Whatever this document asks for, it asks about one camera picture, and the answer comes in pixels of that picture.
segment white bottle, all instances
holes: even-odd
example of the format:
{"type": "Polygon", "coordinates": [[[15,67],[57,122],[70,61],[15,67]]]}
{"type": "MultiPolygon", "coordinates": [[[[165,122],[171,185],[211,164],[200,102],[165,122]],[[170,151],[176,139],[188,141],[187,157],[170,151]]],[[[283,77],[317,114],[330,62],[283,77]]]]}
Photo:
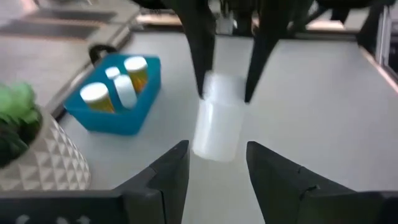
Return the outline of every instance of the white bottle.
{"type": "Polygon", "coordinates": [[[122,105],[127,109],[132,109],[137,103],[137,95],[130,76],[119,75],[113,80],[113,82],[122,105]]]}
{"type": "Polygon", "coordinates": [[[120,102],[123,107],[132,109],[137,103],[136,91],[128,75],[121,75],[117,67],[110,67],[105,70],[106,76],[113,80],[120,102]]]}
{"type": "Polygon", "coordinates": [[[244,119],[243,78],[208,73],[200,100],[193,152],[220,162],[232,161],[244,119]]]}
{"type": "Polygon", "coordinates": [[[120,70],[117,67],[110,67],[105,70],[105,74],[108,79],[113,80],[120,75],[120,70]]]}

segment green plant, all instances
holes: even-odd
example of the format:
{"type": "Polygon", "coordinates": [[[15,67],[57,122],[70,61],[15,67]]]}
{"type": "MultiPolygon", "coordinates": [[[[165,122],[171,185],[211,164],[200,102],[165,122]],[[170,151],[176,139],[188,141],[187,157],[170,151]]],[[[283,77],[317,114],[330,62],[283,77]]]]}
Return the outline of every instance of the green plant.
{"type": "Polygon", "coordinates": [[[26,83],[0,85],[0,167],[18,158],[40,130],[35,94],[26,83]]]}

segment white planter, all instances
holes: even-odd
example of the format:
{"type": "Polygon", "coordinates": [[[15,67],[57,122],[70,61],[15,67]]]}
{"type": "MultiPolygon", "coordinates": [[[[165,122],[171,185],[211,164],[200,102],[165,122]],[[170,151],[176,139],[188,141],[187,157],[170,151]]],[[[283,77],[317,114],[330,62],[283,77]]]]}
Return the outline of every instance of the white planter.
{"type": "Polygon", "coordinates": [[[52,116],[41,113],[42,128],[30,148],[0,170],[0,191],[87,189],[86,159],[52,116]]]}

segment gray table surface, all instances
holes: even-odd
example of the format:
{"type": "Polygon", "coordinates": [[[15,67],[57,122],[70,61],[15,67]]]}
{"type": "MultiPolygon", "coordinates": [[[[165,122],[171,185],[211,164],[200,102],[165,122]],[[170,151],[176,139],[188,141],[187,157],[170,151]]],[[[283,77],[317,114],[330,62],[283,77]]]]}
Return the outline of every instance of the gray table surface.
{"type": "MultiPolygon", "coordinates": [[[[90,45],[95,43],[118,45],[120,36],[129,35],[127,23],[133,21],[139,7],[123,0],[100,1],[100,4],[94,6],[51,7],[117,13],[109,24],[94,31],[87,42],[0,36],[0,52],[2,52],[0,82],[30,83],[37,95],[36,103],[40,106],[49,106],[51,111],[54,106],[49,104],[57,104],[54,98],[63,92],[71,80],[89,64],[87,50],[90,45]]],[[[32,0],[1,0],[0,26],[36,10],[37,6],[32,0]]]]}
{"type": "MultiPolygon", "coordinates": [[[[217,38],[215,70],[245,75],[251,47],[250,39],[217,38]]],[[[185,37],[138,34],[124,51],[158,55],[162,89],[134,137],[89,133],[70,115],[62,119],[90,164],[92,189],[119,185],[193,137],[198,96],[185,37]]],[[[355,43],[282,41],[248,106],[236,159],[192,154],[183,223],[264,223],[244,156],[250,140],[354,190],[397,190],[397,114],[397,92],[355,43]]]]}

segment blue plastic tray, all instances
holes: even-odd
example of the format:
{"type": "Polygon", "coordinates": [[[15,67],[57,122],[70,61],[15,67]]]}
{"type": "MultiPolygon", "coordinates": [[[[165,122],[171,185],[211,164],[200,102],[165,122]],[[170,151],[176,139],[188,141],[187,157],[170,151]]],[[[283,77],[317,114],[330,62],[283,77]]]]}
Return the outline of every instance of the blue plastic tray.
{"type": "Polygon", "coordinates": [[[122,135],[137,134],[154,103],[160,90],[160,60],[157,57],[144,55],[108,54],[96,65],[92,74],[66,100],[65,108],[81,125],[89,131],[113,133],[122,135]],[[131,110],[122,107],[113,81],[108,79],[105,70],[109,67],[118,67],[120,72],[127,74],[123,62],[131,56],[143,56],[148,63],[148,82],[144,90],[137,96],[137,103],[131,110]],[[80,96],[80,90],[85,85],[101,82],[109,90],[112,104],[116,113],[105,113],[89,109],[80,96]]]}

